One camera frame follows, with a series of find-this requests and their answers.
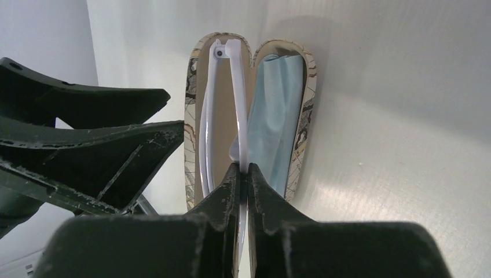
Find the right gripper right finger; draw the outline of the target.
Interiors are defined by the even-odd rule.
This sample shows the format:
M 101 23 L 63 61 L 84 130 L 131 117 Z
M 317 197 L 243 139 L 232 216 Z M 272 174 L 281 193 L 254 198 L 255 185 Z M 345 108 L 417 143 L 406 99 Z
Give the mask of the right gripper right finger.
M 247 175 L 252 277 L 450 277 L 429 232 L 414 222 L 318 222 Z

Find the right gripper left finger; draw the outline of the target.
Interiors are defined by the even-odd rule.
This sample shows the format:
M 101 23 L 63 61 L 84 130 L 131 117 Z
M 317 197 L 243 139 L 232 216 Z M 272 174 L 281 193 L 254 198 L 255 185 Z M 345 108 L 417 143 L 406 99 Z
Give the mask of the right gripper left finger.
M 55 232 L 35 277 L 236 277 L 240 172 L 183 215 L 74 217 Z

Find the white sunglasses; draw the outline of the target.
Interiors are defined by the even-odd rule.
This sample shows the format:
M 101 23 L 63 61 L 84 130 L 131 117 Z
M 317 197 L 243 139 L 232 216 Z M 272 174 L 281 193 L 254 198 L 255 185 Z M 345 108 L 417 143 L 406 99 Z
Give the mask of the white sunglasses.
M 200 277 L 236 277 L 247 235 L 247 103 L 246 86 L 241 58 L 241 43 L 230 39 L 213 43 L 208 64 L 208 79 L 204 94 L 199 133 L 199 167 L 203 200 L 189 212 L 200 220 L 196 256 Z M 215 85 L 217 65 L 230 64 L 236 112 L 237 135 L 228 147 L 232 160 L 219 183 L 214 177 Z

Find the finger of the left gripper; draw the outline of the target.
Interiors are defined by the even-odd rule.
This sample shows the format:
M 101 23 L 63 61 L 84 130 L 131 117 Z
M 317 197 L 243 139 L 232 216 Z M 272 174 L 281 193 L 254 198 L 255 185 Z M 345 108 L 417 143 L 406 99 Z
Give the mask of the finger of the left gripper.
M 163 89 L 128 89 L 68 83 L 1 58 L 1 116 L 74 129 L 143 124 L 170 99 Z
M 133 206 L 184 140 L 184 123 L 56 129 L 1 118 L 1 235 L 44 203 L 75 214 Z

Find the light blue cloth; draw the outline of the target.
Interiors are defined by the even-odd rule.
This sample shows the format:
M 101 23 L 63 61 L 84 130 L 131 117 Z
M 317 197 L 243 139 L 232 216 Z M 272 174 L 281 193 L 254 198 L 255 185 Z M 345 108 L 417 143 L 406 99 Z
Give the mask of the light blue cloth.
M 303 96 L 304 59 L 268 54 L 257 67 L 248 117 L 248 159 L 285 195 Z

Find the patterned glasses case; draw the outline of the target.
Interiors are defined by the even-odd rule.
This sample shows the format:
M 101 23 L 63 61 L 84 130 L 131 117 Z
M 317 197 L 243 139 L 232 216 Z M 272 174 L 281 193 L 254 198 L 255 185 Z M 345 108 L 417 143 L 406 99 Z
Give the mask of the patterned glasses case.
M 295 196 L 310 128 L 311 115 L 316 93 L 317 67 L 313 55 L 300 43 L 285 39 L 271 39 L 265 41 L 251 52 L 248 42 L 240 35 L 229 32 L 214 32 L 198 41 L 191 52 L 186 77 L 185 94 L 185 126 L 184 126 L 184 173 L 186 205 L 190 210 L 199 204 L 204 195 L 202 193 L 200 167 L 199 167 L 199 133 L 200 120 L 203 112 L 204 94 L 208 79 L 208 64 L 211 47 L 216 41 L 224 44 L 230 39 L 237 39 L 241 43 L 241 58 L 243 59 L 246 103 L 251 105 L 254 93 L 253 88 L 258 75 L 258 67 L 267 55 L 293 56 L 303 58 L 303 92 L 301 109 L 296 121 L 296 131 L 292 149 L 288 152 L 290 164 L 288 178 L 284 189 L 278 193 L 291 202 Z M 237 135 L 236 112 L 233 97 L 230 64 L 227 61 L 217 65 L 217 81 L 215 85 L 215 103 L 213 120 L 213 158 L 215 182 L 219 183 L 232 160 L 228 155 L 228 147 Z

